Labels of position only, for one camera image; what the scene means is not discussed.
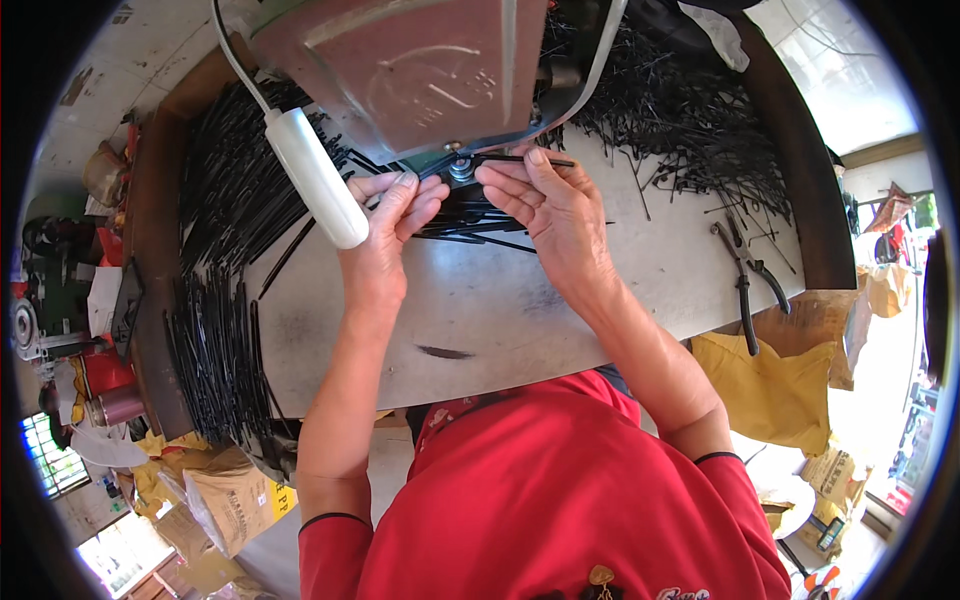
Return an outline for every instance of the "workbench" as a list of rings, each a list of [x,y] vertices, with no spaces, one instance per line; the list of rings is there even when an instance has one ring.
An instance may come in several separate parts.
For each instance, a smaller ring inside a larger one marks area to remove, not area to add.
[[[724,213],[705,213],[721,206],[716,194],[675,194],[671,203],[671,192],[651,183],[644,190],[652,218],[647,221],[625,155],[615,153],[611,160],[598,139],[569,125],[565,146],[603,194],[607,221],[613,221],[607,235],[617,271],[657,322],[684,339],[739,321],[736,266],[720,237],[710,233]],[[658,163],[655,156],[642,161],[641,184]],[[764,213],[752,214],[766,228]],[[762,233],[744,219],[745,236]],[[776,245],[796,274],[769,239],[754,239],[750,251],[793,297],[804,290],[797,232],[781,217],[771,221]],[[264,277],[301,225],[247,269],[251,297],[259,295]],[[523,232],[492,236],[532,246]],[[473,396],[610,362],[547,280],[535,254],[493,244],[412,239],[404,247],[403,265],[407,297],[380,374],[381,409]],[[751,282],[754,312],[776,304],[759,276],[751,275]],[[260,303],[264,367],[288,419],[303,417],[320,387],[343,302],[336,251],[314,228]]]

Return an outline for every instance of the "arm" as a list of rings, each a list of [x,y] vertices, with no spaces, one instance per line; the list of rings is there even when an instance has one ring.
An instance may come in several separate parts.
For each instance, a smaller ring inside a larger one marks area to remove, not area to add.
[[[367,458],[383,359],[406,295],[403,243],[432,219],[449,188],[387,173],[348,181],[357,202],[384,192],[363,244],[339,252],[344,317],[324,382],[300,430],[297,494],[305,523],[345,513],[370,523]]]
[[[522,164],[487,161],[477,169],[484,194],[529,229],[550,282],[596,333],[660,438],[691,460],[731,451],[727,411],[707,376],[613,267],[593,181],[579,164],[555,170],[547,162],[568,156],[517,150]]]

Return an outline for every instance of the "window grate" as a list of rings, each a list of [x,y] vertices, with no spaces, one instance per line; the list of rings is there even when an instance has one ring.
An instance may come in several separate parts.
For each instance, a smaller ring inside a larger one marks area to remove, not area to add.
[[[36,473],[51,499],[78,488],[90,480],[83,459],[73,450],[60,450],[50,435],[50,418],[43,413],[20,422],[23,443],[33,459]]]

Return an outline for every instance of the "red shirt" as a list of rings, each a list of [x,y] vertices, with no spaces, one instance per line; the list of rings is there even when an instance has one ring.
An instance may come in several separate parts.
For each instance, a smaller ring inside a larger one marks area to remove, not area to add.
[[[469,400],[433,407],[376,532],[348,515],[303,526],[303,598],[574,599],[597,564],[624,598],[790,597],[739,458],[695,464],[594,371],[457,416]]]

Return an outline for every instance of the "hand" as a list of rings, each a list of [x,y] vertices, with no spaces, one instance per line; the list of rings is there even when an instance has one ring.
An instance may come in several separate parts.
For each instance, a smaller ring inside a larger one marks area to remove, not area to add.
[[[436,175],[419,181],[415,173],[354,177],[347,180],[347,188],[363,206],[383,195],[370,216],[367,240],[337,252],[346,311],[395,319],[407,293],[400,251],[411,235],[437,215],[450,188]]]
[[[578,163],[554,167],[569,156],[537,147],[514,148],[523,163],[487,160],[477,168],[484,196],[530,231],[547,278],[580,312],[598,289],[619,281],[607,249],[603,199]]]

